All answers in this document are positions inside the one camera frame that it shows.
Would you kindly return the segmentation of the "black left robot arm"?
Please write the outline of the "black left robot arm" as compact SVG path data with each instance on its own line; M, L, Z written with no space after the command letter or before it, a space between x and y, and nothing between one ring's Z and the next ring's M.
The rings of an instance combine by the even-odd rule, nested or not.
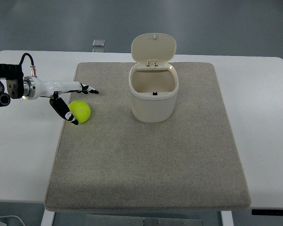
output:
M20 99L33 93L33 82L24 77L22 64L25 57L31 62L31 74L36 75L33 57L24 53L18 64L0 64L0 107L10 104L11 99Z

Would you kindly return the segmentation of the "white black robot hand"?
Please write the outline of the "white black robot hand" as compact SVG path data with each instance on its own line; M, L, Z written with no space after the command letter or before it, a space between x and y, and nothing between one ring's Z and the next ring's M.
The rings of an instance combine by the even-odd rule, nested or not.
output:
M50 105L62 119L78 125L79 121L71 113L65 101L59 97L60 94L72 92L84 94L99 93L95 88L78 81L41 81L37 78L32 78L28 97L30 99L48 97L50 99Z

